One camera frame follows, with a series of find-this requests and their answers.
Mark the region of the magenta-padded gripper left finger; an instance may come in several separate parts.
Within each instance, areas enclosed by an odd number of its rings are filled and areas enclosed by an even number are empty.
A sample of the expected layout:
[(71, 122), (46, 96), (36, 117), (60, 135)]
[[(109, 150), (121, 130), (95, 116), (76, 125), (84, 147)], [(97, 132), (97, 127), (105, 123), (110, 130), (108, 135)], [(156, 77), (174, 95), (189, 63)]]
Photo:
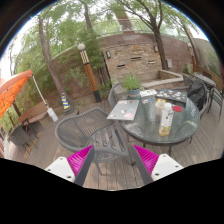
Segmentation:
[(88, 146), (69, 157), (59, 157), (51, 163), (46, 171), (82, 186), (95, 155), (94, 146)]

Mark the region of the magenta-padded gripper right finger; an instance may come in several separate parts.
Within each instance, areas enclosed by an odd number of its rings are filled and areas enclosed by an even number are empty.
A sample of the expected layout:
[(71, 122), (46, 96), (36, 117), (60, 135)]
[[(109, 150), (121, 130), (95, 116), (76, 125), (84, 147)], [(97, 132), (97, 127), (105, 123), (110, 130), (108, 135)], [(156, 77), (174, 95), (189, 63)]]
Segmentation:
[(131, 148), (131, 155), (145, 185), (183, 169), (183, 166), (168, 154), (158, 155), (138, 145)]

